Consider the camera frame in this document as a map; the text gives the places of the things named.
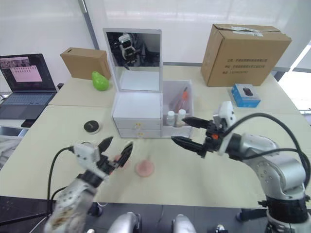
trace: pink round pad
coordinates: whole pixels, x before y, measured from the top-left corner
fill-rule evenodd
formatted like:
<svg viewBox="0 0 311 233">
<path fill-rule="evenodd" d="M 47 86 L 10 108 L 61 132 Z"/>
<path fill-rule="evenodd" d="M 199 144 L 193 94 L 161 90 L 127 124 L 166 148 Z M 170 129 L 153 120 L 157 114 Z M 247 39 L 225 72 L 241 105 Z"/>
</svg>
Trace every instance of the pink round pad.
<svg viewBox="0 0 311 233">
<path fill-rule="evenodd" d="M 150 176 L 155 169 L 155 166 L 149 160 L 143 160 L 140 163 L 136 164 L 135 171 L 141 177 Z"/>
<path fill-rule="evenodd" d="M 118 155 L 116 155 L 116 156 L 114 157 L 114 160 L 115 160 L 115 161 L 118 161 L 120 158 L 121 158 L 121 155 L 118 154 Z M 126 163 L 124 164 L 124 166 L 123 166 L 123 167 L 120 167 L 120 168 L 127 169 L 127 167 L 128 167 L 129 165 L 130 165 L 130 161 L 127 160 Z"/>
</svg>

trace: white bottle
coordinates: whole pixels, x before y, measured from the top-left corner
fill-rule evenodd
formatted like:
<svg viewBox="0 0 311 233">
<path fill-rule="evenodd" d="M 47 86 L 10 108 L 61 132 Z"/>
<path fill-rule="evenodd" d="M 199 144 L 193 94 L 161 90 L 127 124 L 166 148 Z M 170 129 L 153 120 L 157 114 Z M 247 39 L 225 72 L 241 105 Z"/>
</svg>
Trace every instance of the white bottle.
<svg viewBox="0 0 311 233">
<path fill-rule="evenodd" d="M 183 127 L 185 125 L 185 123 L 182 121 L 182 119 L 184 119 L 186 116 L 186 110 L 184 109 L 180 109 L 178 111 L 178 117 L 177 117 L 177 121 L 176 121 L 176 127 Z"/>
<path fill-rule="evenodd" d="M 168 126 L 174 126 L 174 124 L 175 124 L 175 112 L 168 111 L 167 118 L 166 118 L 166 124 Z"/>
</svg>

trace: brown cardboard box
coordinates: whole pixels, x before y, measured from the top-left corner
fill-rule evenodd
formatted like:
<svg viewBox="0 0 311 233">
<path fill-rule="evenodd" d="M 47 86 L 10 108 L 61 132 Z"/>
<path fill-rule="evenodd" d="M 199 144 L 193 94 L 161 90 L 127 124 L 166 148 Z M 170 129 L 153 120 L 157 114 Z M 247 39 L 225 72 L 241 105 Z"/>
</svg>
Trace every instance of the brown cardboard box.
<svg viewBox="0 0 311 233">
<path fill-rule="evenodd" d="M 92 79 L 93 71 L 99 72 L 107 79 L 111 77 L 106 51 L 69 48 L 60 56 L 74 78 Z"/>
<path fill-rule="evenodd" d="M 213 24 L 201 73 L 208 86 L 261 85 L 291 41 L 271 26 Z"/>
</svg>

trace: green fruit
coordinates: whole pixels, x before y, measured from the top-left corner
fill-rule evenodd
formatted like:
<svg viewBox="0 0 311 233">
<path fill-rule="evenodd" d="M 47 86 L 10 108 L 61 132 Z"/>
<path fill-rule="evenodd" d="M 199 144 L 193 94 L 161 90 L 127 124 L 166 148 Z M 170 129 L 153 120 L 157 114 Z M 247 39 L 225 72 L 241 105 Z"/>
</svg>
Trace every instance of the green fruit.
<svg viewBox="0 0 311 233">
<path fill-rule="evenodd" d="M 92 72 L 93 86 L 99 91 L 105 91 L 109 87 L 109 81 L 105 76 L 101 75 L 97 71 Z"/>
</svg>

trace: blue box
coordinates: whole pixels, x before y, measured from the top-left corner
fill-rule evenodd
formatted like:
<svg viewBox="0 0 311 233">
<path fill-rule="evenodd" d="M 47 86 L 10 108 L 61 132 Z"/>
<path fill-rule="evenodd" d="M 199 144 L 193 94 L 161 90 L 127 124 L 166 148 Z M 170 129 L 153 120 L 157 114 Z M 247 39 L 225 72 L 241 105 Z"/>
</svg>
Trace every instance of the blue box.
<svg viewBox="0 0 311 233">
<path fill-rule="evenodd" d="M 238 107 L 255 108 L 260 102 L 251 84 L 235 84 L 231 92 Z"/>
</svg>

